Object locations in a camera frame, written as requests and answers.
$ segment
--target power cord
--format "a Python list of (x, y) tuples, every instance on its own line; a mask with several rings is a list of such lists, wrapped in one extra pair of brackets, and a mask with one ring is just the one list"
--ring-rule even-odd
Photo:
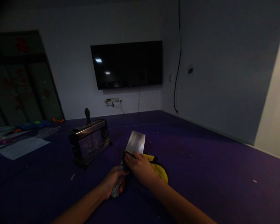
[(112, 103), (112, 105), (113, 105), (113, 107), (116, 107), (116, 108), (119, 108), (119, 107), (120, 107), (120, 105), (118, 105), (118, 107), (117, 107), (117, 106), (115, 106), (113, 103)]
[(121, 105), (121, 101), (120, 101), (120, 110), (125, 114), (125, 112), (121, 109), (122, 105)]
[[(180, 32), (180, 0), (178, 0), (178, 26), (179, 26), (179, 32)], [(180, 58), (181, 58), (181, 34), (180, 34)], [(175, 78), (175, 85), (174, 85), (174, 94), (173, 94), (173, 106), (175, 109), (175, 112), (178, 113), (178, 110), (175, 107), (175, 90), (176, 90), (176, 83), (177, 83), (177, 77), (178, 77), (178, 72), (180, 69), (180, 58), (178, 60), (178, 67), (177, 67), (177, 73), (176, 73), (176, 78)]]
[(139, 87), (139, 100), (138, 100), (138, 113), (140, 112), (140, 87)]

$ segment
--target person's right hand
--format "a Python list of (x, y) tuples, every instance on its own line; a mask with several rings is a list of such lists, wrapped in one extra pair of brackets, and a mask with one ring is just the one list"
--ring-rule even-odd
[(126, 153), (124, 159), (140, 183), (149, 188), (158, 180), (159, 175), (154, 171), (145, 155), (138, 152), (133, 152), (133, 155), (136, 158)]

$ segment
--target purple floor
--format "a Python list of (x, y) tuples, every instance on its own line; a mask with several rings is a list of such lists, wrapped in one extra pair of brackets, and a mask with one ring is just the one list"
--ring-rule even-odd
[[(113, 145), (86, 171), (73, 162), (67, 137), (86, 119), (62, 123), (46, 139), (51, 143), (17, 160), (0, 157), (0, 223), (52, 221), (119, 165), (132, 130), (146, 134), (144, 153), (159, 157), (169, 185), (216, 222), (280, 223), (280, 159), (162, 111), (103, 118)], [(103, 202), (87, 222), (174, 220), (131, 176), (120, 197)]]

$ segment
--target television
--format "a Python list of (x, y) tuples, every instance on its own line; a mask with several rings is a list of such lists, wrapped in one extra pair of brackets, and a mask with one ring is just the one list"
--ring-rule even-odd
[(97, 88), (161, 84), (162, 41), (90, 46)]

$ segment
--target hand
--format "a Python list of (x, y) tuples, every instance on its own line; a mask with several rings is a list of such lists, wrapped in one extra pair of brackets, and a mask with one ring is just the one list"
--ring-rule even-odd
[(159, 179), (159, 175), (154, 171), (145, 155), (136, 151), (133, 152), (133, 155), (136, 158), (126, 153), (124, 159), (140, 183), (149, 188)]
[(123, 176), (120, 181), (119, 181), (119, 189), (118, 193), (122, 193), (124, 189), (124, 180), (125, 176), (128, 175), (128, 171), (126, 170), (119, 170), (119, 166), (114, 166), (111, 171), (108, 173), (108, 175), (105, 177), (105, 179), (100, 183), (99, 187), (103, 191), (104, 195), (104, 200), (107, 200), (110, 198), (110, 195), (112, 193), (112, 189), (116, 183), (116, 180), (120, 177)]

